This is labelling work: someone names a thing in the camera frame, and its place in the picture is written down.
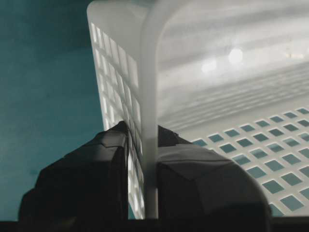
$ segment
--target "black plastic part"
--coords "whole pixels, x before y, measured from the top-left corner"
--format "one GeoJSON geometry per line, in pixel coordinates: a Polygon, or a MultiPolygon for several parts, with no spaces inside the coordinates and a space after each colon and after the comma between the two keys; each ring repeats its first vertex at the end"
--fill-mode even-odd
{"type": "Polygon", "coordinates": [[[41,170],[19,220],[127,219],[127,133],[124,122],[41,170]]]}
{"type": "Polygon", "coordinates": [[[159,143],[160,219],[234,218],[241,222],[245,218],[261,231],[269,230],[267,200],[256,181],[242,168],[186,140],[182,144],[183,140],[170,130],[159,127],[159,134],[172,138],[169,144],[159,143]]]}

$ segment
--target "white plastic basket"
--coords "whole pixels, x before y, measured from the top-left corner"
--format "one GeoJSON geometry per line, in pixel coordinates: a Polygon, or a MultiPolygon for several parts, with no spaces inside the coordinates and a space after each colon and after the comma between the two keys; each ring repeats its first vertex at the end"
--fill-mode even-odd
{"type": "Polygon", "coordinates": [[[137,218],[157,217],[158,124],[248,170],[274,215],[309,214],[307,0],[98,0],[87,13],[104,127],[132,132],[137,218]]]}

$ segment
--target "grid pattern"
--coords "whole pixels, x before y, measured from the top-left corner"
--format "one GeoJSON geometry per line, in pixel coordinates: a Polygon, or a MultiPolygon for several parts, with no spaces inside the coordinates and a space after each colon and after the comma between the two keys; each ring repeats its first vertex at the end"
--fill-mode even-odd
{"type": "Polygon", "coordinates": [[[124,120],[130,128],[128,197],[135,218],[144,218],[141,116],[138,101],[138,67],[132,56],[94,23],[92,47],[103,114],[104,129],[124,120]]]}
{"type": "Polygon", "coordinates": [[[232,159],[255,178],[274,216],[291,216],[309,208],[308,109],[233,125],[206,134],[198,144],[232,159]]]}

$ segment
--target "plastic basket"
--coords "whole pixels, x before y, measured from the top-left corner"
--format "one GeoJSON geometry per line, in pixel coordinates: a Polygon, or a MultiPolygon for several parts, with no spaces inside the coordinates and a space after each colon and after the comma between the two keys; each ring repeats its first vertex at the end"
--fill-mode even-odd
{"type": "Polygon", "coordinates": [[[110,0],[87,12],[104,127],[123,119],[132,132],[137,218],[157,217],[158,124],[241,165],[274,215],[309,214],[307,0],[110,0]]]}

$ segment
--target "teal wall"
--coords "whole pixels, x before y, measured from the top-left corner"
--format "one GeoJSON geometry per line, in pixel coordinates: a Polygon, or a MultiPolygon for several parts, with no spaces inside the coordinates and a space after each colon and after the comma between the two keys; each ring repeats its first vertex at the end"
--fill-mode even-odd
{"type": "Polygon", "coordinates": [[[90,0],[0,1],[0,220],[40,169],[102,131],[90,0]]]}

